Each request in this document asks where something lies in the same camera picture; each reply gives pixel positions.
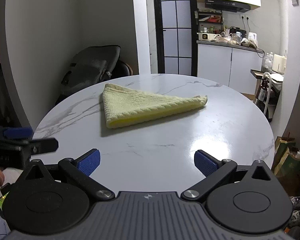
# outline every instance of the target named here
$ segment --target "power cord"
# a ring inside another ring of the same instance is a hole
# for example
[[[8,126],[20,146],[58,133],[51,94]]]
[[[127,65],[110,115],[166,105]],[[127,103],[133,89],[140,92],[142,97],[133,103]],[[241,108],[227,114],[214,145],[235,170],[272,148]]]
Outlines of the power cord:
[[[244,17],[243,16],[241,16],[241,18],[242,18],[242,22],[243,22],[243,26],[244,26],[244,30],[246,30],[246,26],[245,26],[245,24],[244,24]]]
[[[247,23],[248,23],[249,32],[250,32],[250,26],[249,26],[249,17],[247,17]]]
[[[258,52],[258,50],[256,49],[256,48],[254,48],[255,50],[256,50],[256,53],[257,53],[257,55],[260,57],[260,58],[264,58],[265,57],[265,55],[266,55],[266,53],[265,53],[265,51],[263,50],[263,49],[260,49],[260,50],[262,50],[262,52]]]

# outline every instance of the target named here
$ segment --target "glass door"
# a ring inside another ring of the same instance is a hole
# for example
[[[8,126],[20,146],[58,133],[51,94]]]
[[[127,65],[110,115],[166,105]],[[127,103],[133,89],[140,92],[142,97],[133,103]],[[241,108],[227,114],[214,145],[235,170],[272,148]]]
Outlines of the glass door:
[[[194,5],[196,0],[155,0],[159,73],[196,76]]]

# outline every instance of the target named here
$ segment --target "plastic bag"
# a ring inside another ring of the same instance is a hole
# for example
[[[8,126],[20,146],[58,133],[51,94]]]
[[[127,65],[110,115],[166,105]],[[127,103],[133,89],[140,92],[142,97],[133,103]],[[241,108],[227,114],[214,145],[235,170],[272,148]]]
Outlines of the plastic bag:
[[[212,39],[211,41],[214,42],[221,42],[221,43],[228,43],[233,45],[240,45],[235,40],[233,40],[230,36],[229,37],[222,37],[220,34],[217,34],[217,36]]]
[[[241,46],[248,47],[248,48],[258,48],[258,41],[255,39],[246,39],[243,38],[241,41]]]

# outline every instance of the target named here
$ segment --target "round table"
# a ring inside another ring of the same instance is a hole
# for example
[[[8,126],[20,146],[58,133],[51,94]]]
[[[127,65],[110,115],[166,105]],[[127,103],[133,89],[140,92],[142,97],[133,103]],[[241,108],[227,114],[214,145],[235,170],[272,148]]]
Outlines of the round table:
[[[218,160],[271,167],[274,138],[262,112],[237,91],[210,80],[173,74],[136,75],[110,80],[131,89],[193,97],[207,95],[205,107],[124,128],[108,129],[102,104],[106,82],[81,90],[55,106],[40,122],[34,138],[55,137],[55,153],[36,155],[44,164],[78,158],[92,148],[101,153],[91,178],[119,191],[181,194],[205,176],[194,166],[204,150]]]

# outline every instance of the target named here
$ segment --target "yellow towel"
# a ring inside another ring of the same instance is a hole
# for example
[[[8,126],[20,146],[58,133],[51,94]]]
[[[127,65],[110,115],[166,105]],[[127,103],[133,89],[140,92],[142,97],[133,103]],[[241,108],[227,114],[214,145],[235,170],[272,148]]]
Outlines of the yellow towel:
[[[164,96],[114,84],[105,85],[102,97],[108,128],[129,126],[186,112],[204,106],[208,101],[207,96]]]

